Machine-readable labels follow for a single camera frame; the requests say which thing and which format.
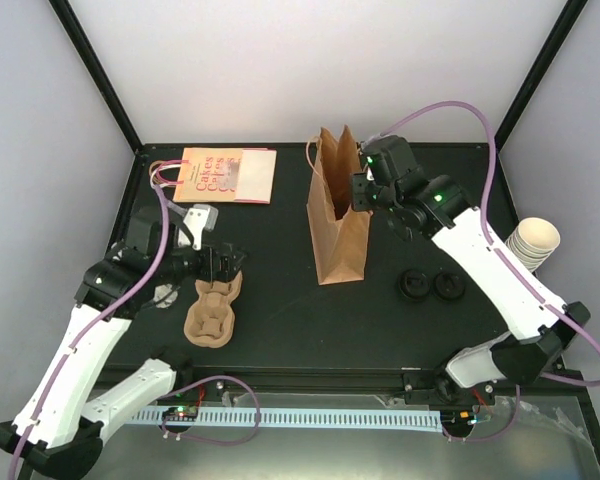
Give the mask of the brown pulp cup carrier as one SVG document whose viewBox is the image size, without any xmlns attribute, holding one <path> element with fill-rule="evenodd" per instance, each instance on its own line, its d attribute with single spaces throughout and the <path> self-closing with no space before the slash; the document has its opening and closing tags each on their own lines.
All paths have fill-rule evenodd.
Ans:
<svg viewBox="0 0 600 480">
<path fill-rule="evenodd" d="M 235 312 L 232 303 L 237 297 L 210 293 L 212 282 L 195 282 L 198 299 L 190 306 L 184 324 L 184 335 L 195 346 L 218 349 L 232 338 Z"/>
</svg>

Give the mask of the printed orange paper bag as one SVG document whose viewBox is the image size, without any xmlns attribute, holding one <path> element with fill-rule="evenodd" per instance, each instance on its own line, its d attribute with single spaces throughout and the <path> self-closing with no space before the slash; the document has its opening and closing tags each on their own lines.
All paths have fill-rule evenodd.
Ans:
<svg viewBox="0 0 600 480">
<path fill-rule="evenodd" d="M 188 147 L 179 160 L 158 160 L 150 182 L 176 203 L 271 202 L 277 152 L 261 148 Z"/>
</svg>

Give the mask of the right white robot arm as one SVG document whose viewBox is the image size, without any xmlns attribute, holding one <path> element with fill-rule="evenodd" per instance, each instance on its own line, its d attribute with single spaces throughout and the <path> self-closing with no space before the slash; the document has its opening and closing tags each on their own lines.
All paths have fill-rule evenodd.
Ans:
<svg viewBox="0 0 600 480">
<path fill-rule="evenodd" d="M 582 332 L 591 314 L 544 286 L 481 222 L 481 210 L 448 175 L 428 177 L 406 139 L 390 135 L 360 150 L 362 172 L 351 177 L 356 211 L 389 213 L 450 256 L 482 290 L 506 323 L 506 333 L 465 348 L 434 379 L 437 396 L 456 403 L 474 387 L 509 380 L 526 385 Z"/>
</svg>

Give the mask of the brown paper bag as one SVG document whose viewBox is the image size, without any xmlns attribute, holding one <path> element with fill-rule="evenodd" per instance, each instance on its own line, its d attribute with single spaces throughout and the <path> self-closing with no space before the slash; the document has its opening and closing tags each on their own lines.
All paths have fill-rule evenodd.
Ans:
<svg viewBox="0 0 600 480">
<path fill-rule="evenodd" d="M 363 173 L 358 144 L 349 127 L 336 137 L 327 128 L 307 142 L 312 170 L 306 204 L 317 281 L 320 285 L 362 281 L 371 214 L 353 209 L 352 176 Z"/>
</svg>

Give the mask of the stack of white paper cups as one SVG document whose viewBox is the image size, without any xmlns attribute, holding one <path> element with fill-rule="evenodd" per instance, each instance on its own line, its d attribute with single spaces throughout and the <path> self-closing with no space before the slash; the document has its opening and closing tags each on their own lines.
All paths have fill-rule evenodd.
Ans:
<svg viewBox="0 0 600 480">
<path fill-rule="evenodd" d="M 560 233 L 551 222 L 528 217 L 519 222 L 505 245 L 533 273 L 553 254 L 560 242 Z"/>
</svg>

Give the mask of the perforated white metal rail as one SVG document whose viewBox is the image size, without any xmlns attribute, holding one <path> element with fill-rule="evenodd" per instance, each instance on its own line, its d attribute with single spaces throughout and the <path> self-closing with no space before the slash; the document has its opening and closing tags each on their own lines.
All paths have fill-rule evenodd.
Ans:
<svg viewBox="0 0 600 480">
<path fill-rule="evenodd" d="M 184 420 L 183 407 L 175 411 L 170 424 L 248 428 L 256 422 L 255 408 L 202 407 L 193 420 Z M 438 412 L 415 410 L 261 408 L 259 427 L 442 432 Z"/>
</svg>

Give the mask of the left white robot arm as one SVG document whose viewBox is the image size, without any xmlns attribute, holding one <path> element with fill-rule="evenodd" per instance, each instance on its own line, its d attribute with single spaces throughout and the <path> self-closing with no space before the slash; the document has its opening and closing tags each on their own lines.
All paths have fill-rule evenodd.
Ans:
<svg viewBox="0 0 600 480">
<path fill-rule="evenodd" d="M 150 302 L 186 279 L 228 282 L 238 278 L 243 251 L 229 243 L 205 244 L 216 208 L 196 204 L 164 214 L 143 207 L 125 240 L 84 274 L 69 325 L 40 385 L 21 412 L 0 423 L 0 449 L 23 464 L 20 478 L 37 472 L 51 479 L 81 479 L 111 436 L 133 415 L 169 395 L 194 388 L 191 359 L 163 347 L 101 396 L 89 397 L 107 358 Z"/>
</svg>

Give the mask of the white plastic cutlery bundle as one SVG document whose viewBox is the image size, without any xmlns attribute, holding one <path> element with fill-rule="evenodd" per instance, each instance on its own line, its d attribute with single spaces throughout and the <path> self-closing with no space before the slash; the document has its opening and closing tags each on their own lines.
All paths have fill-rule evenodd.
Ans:
<svg viewBox="0 0 600 480">
<path fill-rule="evenodd" d="M 154 298 L 147 304 L 148 308 L 168 309 L 178 297 L 179 286 L 164 284 L 154 291 Z"/>
</svg>

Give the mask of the black coffee cup lid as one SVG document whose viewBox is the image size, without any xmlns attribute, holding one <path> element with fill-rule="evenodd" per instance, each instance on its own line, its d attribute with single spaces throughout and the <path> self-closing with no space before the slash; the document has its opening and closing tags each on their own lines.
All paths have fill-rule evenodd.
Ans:
<svg viewBox="0 0 600 480">
<path fill-rule="evenodd" d="M 465 291 L 465 281 L 455 273 L 440 272 L 434 279 L 433 292 L 442 301 L 458 301 L 464 296 Z"/>
<path fill-rule="evenodd" d="M 412 302 L 424 301 L 431 292 L 429 277 L 417 269 L 403 271 L 399 276 L 397 288 L 404 298 Z"/>
</svg>

